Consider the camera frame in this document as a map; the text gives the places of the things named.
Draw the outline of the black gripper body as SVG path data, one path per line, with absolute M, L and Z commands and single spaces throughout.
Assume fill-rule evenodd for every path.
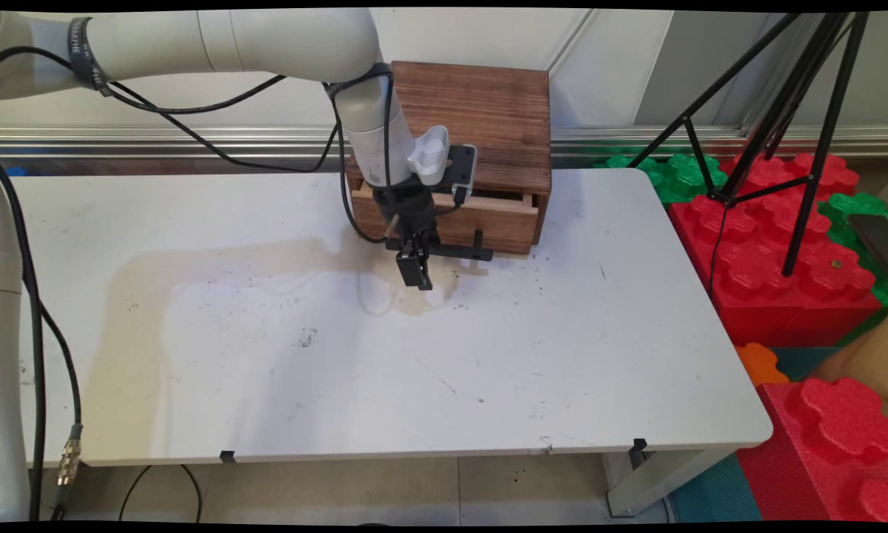
M 411 241 L 419 249 L 427 247 L 431 255 L 441 255 L 436 209 L 429 187 L 420 180 L 404 180 L 391 187 L 375 187 L 373 200 L 385 227 L 392 227 L 397 235 L 385 246 L 387 250 L 398 252 L 403 243 Z

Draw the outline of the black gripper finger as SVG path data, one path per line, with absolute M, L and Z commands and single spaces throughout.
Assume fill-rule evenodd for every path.
M 413 240 L 399 238 L 395 241 L 397 254 L 395 256 L 397 267 L 400 271 L 405 286 L 419 286 L 419 249 Z
M 413 260 L 417 272 L 416 286 L 421 291 L 433 290 L 433 283 L 429 274 L 429 245 L 430 240 L 426 232 L 417 232 L 413 237 Z

